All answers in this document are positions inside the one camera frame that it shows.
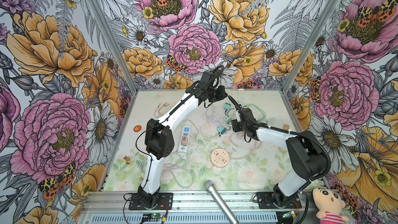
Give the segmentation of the green plug adapter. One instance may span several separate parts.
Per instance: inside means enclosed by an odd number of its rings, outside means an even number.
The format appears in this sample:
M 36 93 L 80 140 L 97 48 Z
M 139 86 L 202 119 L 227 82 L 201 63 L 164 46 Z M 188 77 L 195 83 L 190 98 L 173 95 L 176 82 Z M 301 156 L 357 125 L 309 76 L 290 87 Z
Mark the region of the green plug adapter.
M 226 123 L 230 123 L 232 121 L 232 118 L 229 115 L 226 115 L 224 120 Z

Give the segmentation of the round pink socket hub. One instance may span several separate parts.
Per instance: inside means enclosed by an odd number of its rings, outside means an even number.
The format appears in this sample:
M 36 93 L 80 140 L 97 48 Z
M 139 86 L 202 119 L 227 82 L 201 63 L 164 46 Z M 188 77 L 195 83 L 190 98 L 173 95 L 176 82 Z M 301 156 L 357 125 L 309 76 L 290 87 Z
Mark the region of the round pink socket hub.
M 226 150 L 217 148 L 211 153 L 210 161 L 214 167 L 221 169 L 228 165 L 230 156 Z

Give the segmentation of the pink plug charger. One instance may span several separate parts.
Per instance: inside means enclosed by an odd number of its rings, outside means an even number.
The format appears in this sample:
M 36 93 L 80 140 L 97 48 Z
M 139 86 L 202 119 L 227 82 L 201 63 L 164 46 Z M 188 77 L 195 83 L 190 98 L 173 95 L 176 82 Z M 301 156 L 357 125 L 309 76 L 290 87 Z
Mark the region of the pink plug charger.
M 181 140 L 181 144 L 182 146 L 188 146 L 189 143 L 189 137 L 188 136 L 184 136 Z

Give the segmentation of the white blue power strip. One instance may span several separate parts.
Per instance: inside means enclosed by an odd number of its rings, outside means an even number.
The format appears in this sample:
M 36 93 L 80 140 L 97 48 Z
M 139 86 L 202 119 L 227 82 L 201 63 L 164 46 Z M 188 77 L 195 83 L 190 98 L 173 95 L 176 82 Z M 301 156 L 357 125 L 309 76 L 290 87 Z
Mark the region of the white blue power strip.
M 178 151 L 183 159 L 188 158 L 190 134 L 191 134 L 191 127 L 189 125 L 185 125 L 182 129 L 180 144 L 178 148 Z

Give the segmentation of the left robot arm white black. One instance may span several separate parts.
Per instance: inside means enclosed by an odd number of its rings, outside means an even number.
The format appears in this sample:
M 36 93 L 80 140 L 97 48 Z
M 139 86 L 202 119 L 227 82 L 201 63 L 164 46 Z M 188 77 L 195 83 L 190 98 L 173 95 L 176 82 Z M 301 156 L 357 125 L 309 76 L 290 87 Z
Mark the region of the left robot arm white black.
M 159 119 L 147 122 L 145 135 L 147 166 L 143 182 L 137 190 L 138 203 L 144 208 L 152 209 L 159 200 L 160 177 L 166 157 L 174 150 L 173 132 L 180 123 L 202 103 L 225 99 L 228 95 L 225 87 L 220 84 L 224 66 L 216 66 L 212 71 L 204 72 L 199 81 L 194 82 L 185 90 L 181 100 Z

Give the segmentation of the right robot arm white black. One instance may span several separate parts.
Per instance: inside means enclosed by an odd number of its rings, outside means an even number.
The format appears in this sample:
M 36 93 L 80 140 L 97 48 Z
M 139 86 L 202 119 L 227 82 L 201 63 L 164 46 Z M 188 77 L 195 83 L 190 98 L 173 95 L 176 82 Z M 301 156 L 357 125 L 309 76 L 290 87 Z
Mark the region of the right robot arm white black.
M 273 204 L 282 208 L 302 192 L 311 182 L 324 177 L 331 168 L 331 158 L 312 132 L 294 132 L 257 122 L 251 109 L 243 108 L 232 96 L 236 119 L 232 120 L 234 132 L 243 132 L 244 138 L 271 143 L 286 150 L 292 170 L 274 186 Z

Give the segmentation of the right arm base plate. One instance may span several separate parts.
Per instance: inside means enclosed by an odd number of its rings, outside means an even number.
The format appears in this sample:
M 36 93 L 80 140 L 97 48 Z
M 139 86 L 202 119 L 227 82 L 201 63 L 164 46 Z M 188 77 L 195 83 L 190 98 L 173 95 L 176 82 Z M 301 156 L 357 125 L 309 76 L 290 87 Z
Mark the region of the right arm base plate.
M 260 209 L 287 209 L 301 208 L 302 203 L 298 194 L 286 197 L 270 191 L 261 191 L 256 193 L 256 202 Z

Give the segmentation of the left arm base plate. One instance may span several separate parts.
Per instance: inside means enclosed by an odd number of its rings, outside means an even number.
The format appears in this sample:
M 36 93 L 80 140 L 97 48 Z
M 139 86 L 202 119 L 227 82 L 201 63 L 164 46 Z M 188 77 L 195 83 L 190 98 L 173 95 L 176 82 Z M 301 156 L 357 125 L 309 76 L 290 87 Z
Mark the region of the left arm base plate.
M 146 192 L 132 194 L 128 209 L 138 210 L 170 210 L 173 205 L 173 193 L 148 194 Z

